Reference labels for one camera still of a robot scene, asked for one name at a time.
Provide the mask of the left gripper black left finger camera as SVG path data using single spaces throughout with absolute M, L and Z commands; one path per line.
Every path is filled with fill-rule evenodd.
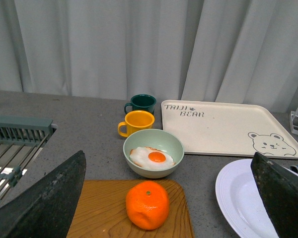
M 65 238 L 86 172 L 78 151 L 0 208 L 0 238 Z

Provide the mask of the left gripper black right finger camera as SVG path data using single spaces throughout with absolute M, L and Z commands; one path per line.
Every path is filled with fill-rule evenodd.
M 258 152 L 251 170 L 278 237 L 298 238 L 298 175 Z

